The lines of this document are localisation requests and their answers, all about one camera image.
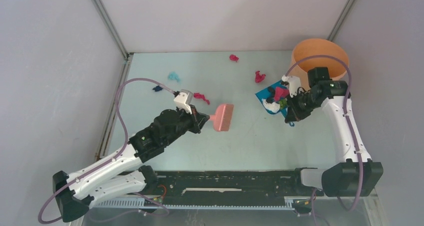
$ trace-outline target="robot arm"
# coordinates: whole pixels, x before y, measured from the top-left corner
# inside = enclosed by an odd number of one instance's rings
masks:
[[[116,157],[116,153],[122,148],[77,172],[56,173],[53,176],[54,192],[75,180],[75,183],[55,197],[63,221],[69,222],[83,216],[89,208],[100,201],[125,193],[142,191],[149,183],[146,181],[146,172],[142,171],[143,167],[133,172],[131,177],[118,176],[110,179],[123,171],[140,167],[144,162],[163,153],[167,146],[187,131],[200,133],[210,117],[199,113],[195,106],[190,105],[192,97],[193,94],[189,91],[179,92],[174,99],[177,109],[162,111],[152,124],[129,139],[121,155]],[[98,168],[106,161],[110,163]],[[84,172],[92,169],[94,169],[92,173],[81,178]]]
[[[328,69],[314,68],[308,71],[310,90],[305,91],[300,80],[294,76],[283,76],[282,84],[288,85],[290,96],[287,97],[287,116],[285,122],[301,121],[315,108],[321,107],[329,117],[333,127],[333,138],[338,164],[330,169],[301,170],[302,184],[323,189],[327,196],[355,196],[358,188],[360,153],[363,161],[363,184],[361,196],[367,196],[383,174],[380,162],[373,162],[358,132],[352,113],[350,94],[345,98],[348,84],[345,81],[330,79]],[[347,114],[344,111],[346,99]],[[359,151],[355,148],[354,138],[348,125],[349,117],[357,140]]]

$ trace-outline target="blue tray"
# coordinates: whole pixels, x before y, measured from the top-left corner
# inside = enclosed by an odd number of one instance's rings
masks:
[[[270,85],[269,87],[272,87],[272,88],[276,88],[276,87],[282,87],[282,88],[285,88],[285,89],[287,89],[287,87],[285,87],[285,86],[282,86],[281,85],[281,83],[280,83],[280,81],[277,81],[276,83],[274,83],[274,84],[272,84],[272,85]],[[262,104],[262,99],[266,99],[266,98],[268,98],[270,95],[271,95],[271,92],[269,92],[268,91],[268,87],[265,87],[264,89],[262,89],[262,90],[260,90],[259,92],[257,92],[257,93],[255,93],[255,95],[256,95],[256,97],[258,98],[258,100],[259,100],[259,102],[260,102],[260,104],[262,105],[262,106],[264,106],[263,104]],[[276,112],[276,113],[274,113],[274,112],[272,112],[272,111],[270,111],[270,110],[268,110],[268,109],[266,109],[265,107],[264,107],[264,109],[269,113],[269,114],[271,114],[271,115],[276,115],[276,114],[282,114],[283,116],[284,116],[284,118],[287,116],[287,106],[286,107],[284,107],[283,109],[281,109],[281,110],[279,110],[278,112]],[[295,124],[293,123],[293,122],[290,122],[290,123],[288,123],[291,127],[294,127],[295,126]]]

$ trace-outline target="orange container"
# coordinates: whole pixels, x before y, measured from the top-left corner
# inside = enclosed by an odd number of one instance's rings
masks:
[[[291,65],[301,59],[314,55],[329,55],[336,57],[349,66],[349,57],[346,52],[337,44],[320,38],[312,38],[301,41],[291,53]],[[291,76],[300,78],[302,87],[309,89],[308,71],[315,67],[327,67],[330,77],[339,80],[346,74],[346,69],[337,61],[330,58],[313,58],[297,65],[290,72]]]

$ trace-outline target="cable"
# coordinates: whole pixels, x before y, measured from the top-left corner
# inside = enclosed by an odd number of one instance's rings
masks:
[[[145,200],[147,200],[147,201],[149,201],[149,202],[151,202],[151,203],[154,203],[154,204],[156,204],[157,206],[159,206],[159,207],[161,207],[161,208],[165,209],[166,213],[163,213],[163,214],[157,214],[157,213],[146,212],[146,211],[143,211],[143,210],[141,210],[141,209],[134,209],[134,210],[128,210],[128,211],[125,211],[125,212],[123,212],[123,213],[120,213],[120,214],[118,214],[118,215],[116,215],[116,216],[113,216],[113,217],[111,217],[111,218],[108,218],[108,219],[102,219],[102,220],[94,219],[94,218],[92,218],[91,214],[88,214],[88,218],[89,218],[91,221],[96,222],[96,223],[104,223],[104,222],[110,222],[110,221],[113,221],[113,220],[115,220],[115,219],[117,219],[117,218],[119,218],[119,217],[121,217],[121,216],[124,216],[124,215],[126,215],[126,214],[128,214],[128,213],[133,213],[133,212],[138,212],[138,213],[143,212],[144,214],[149,214],[149,215],[158,216],[158,217],[165,217],[165,216],[169,215],[170,210],[169,210],[169,209],[167,209],[167,208],[166,208],[163,204],[160,204],[160,203],[158,203],[158,202],[156,202],[156,201],[154,201],[154,200],[151,200],[150,198],[148,198],[148,197],[146,197],[146,196],[144,196],[143,194],[140,194],[140,193],[138,193],[138,192],[134,192],[134,194],[136,194],[136,195],[138,195],[138,196],[140,196],[140,197],[144,198]]]
[[[125,141],[124,141],[124,143],[123,143],[123,146],[122,146],[122,148],[121,148],[121,150],[118,152],[118,153],[116,153],[116,155],[115,156],[113,156],[113,158],[111,158],[110,160],[108,160],[108,161],[105,161],[105,162],[103,162],[102,164],[100,164],[100,165],[98,165],[97,167],[94,167],[94,168],[92,168],[91,170],[88,170],[87,172],[85,172],[85,173],[83,173],[79,178],[75,178],[75,179],[73,179],[73,180],[71,180],[70,182],[68,182],[67,184],[65,184],[63,187],[61,187],[59,190],[57,190],[56,192],[54,192],[53,193],[53,195],[52,196],[50,196],[48,199],[47,199],[47,201],[43,204],[43,206],[41,207],[41,209],[40,209],[40,211],[39,211],[39,213],[38,213],[38,221],[39,221],[39,223],[41,223],[41,224],[50,224],[50,223],[54,223],[54,222],[57,222],[57,221],[59,221],[59,220],[61,220],[62,219],[62,217],[58,217],[58,218],[55,218],[55,219],[53,219],[53,220],[49,220],[49,221],[44,221],[43,220],[43,218],[42,218],[42,216],[43,216],[43,212],[44,212],[44,210],[46,209],[46,207],[47,207],[47,205],[59,194],[59,193],[61,193],[63,190],[65,190],[66,188],[68,188],[70,185],[72,185],[72,184],[74,184],[76,181],[77,181],[77,179],[79,179],[79,180],[81,180],[81,179],[83,179],[85,176],[87,176],[87,175],[89,175],[89,174],[91,174],[91,173],[93,173],[93,172],[95,172],[96,170],[98,170],[98,169],[100,169],[100,168],[102,168],[102,167],[104,167],[104,166],[106,166],[106,165],[108,165],[109,163],[111,163],[112,162],[112,160],[116,160],[120,155],[121,155],[121,153],[125,150],[125,148],[127,147],[127,142],[128,142],[128,131],[127,131],[127,127],[125,126],[125,123],[124,123],[124,120],[122,119],[122,116],[121,116],[121,113],[120,113],[120,111],[119,111],[119,99],[120,99],[120,96],[121,96],[121,92],[122,92],[122,90],[124,89],[124,87],[128,84],[128,83],[131,83],[131,82],[134,82],[134,81],[147,81],[147,82],[152,82],[152,83],[155,83],[155,84],[157,84],[157,85],[159,85],[160,87],[162,87],[162,88],[164,88],[165,90],[167,90],[167,91],[169,91],[170,93],[172,93],[172,94],[174,94],[175,93],[175,91],[173,91],[172,89],[170,89],[169,87],[167,87],[167,86],[165,86],[164,84],[162,84],[162,83],[160,83],[160,82],[157,82],[157,81],[155,81],[155,80],[152,80],[152,79],[149,79],[149,78],[133,78],[133,79],[129,79],[129,80],[127,80],[127,81],[125,81],[124,83],[122,83],[122,85],[120,85],[119,87],[118,87],[118,89],[117,89],[117,91],[116,91],[116,94],[115,94],[115,107],[116,107],[116,115],[118,116],[118,119],[119,119],[119,121],[120,121],[120,123],[121,123],[121,125],[122,125],[122,128],[123,128],[123,130],[124,130],[124,134],[125,134]]]
[[[312,209],[311,213],[299,213],[299,212],[296,211],[296,209],[292,212],[297,214],[298,217],[311,216],[312,215],[313,216],[313,222],[316,226],[318,226],[317,219],[316,219],[317,217],[321,218],[328,226],[331,226],[330,223],[328,222],[328,220],[325,217],[315,213],[314,201],[315,201],[316,198],[317,198],[317,191],[316,191],[316,188],[314,188],[312,190],[312,195],[310,196],[310,199],[309,199],[310,206],[311,206],[311,209]]]
[[[285,75],[288,76],[289,73],[293,70],[293,68],[295,66],[299,65],[300,63],[302,63],[304,61],[307,61],[307,60],[313,59],[313,58],[329,58],[329,59],[332,59],[332,60],[335,60],[335,61],[339,62],[346,69],[347,75],[348,75],[348,78],[349,78],[349,82],[347,84],[346,94],[344,95],[344,99],[343,99],[343,113],[344,113],[344,117],[346,118],[346,121],[347,121],[347,125],[349,127],[349,130],[351,131],[351,135],[352,135],[352,138],[353,138],[353,143],[354,143],[355,150],[356,150],[356,155],[357,155],[357,158],[358,158],[359,179],[358,179],[358,189],[357,189],[356,194],[355,194],[355,199],[353,200],[353,203],[350,206],[350,208],[347,208],[343,204],[342,199],[339,196],[337,198],[338,198],[338,201],[340,202],[341,206],[344,209],[346,209],[349,212],[352,212],[356,208],[356,206],[357,206],[357,204],[359,202],[360,195],[361,195],[361,190],[362,190],[362,184],[363,184],[363,180],[364,180],[364,165],[363,165],[363,162],[362,162],[361,153],[359,153],[360,152],[360,148],[359,148],[359,144],[358,144],[358,139],[356,137],[356,134],[355,134],[354,127],[352,125],[351,119],[350,119],[350,117],[348,115],[348,97],[349,97],[349,93],[351,92],[352,74],[351,74],[351,71],[349,70],[349,67],[346,65],[346,63],[344,63],[339,58],[332,57],[332,56],[329,56],[329,55],[314,55],[314,56],[305,57],[302,60],[299,60],[298,62],[294,63],[289,68],[289,70],[287,71],[287,73]],[[314,215],[314,204],[312,203],[311,206],[312,206],[312,215],[314,216],[314,221],[316,222],[315,215]]]
[[[163,187],[164,188],[163,194],[161,196],[162,197],[162,200],[163,200],[165,198],[165,195],[167,194],[166,187],[163,184],[158,185],[158,187]]]

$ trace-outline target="black base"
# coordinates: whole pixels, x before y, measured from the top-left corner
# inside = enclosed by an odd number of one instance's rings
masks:
[[[162,203],[198,206],[285,206],[285,196],[310,196],[300,170],[281,171],[156,171],[167,188]],[[186,188],[237,188],[240,191],[187,191]],[[143,194],[162,195],[162,187]]]
[[[368,196],[383,174],[380,162],[363,163],[363,183],[360,195]],[[358,188],[359,164],[341,162],[327,169],[321,178],[323,190],[329,197],[355,196]]]
[[[53,193],[67,184],[68,175],[64,171],[53,175]],[[65,188],[56,196],[56,202],[62,215],[63,222],[74,221],[89,211],[90,202],[94,199],[90,195],[79,200],[73,196],[74,192]]]

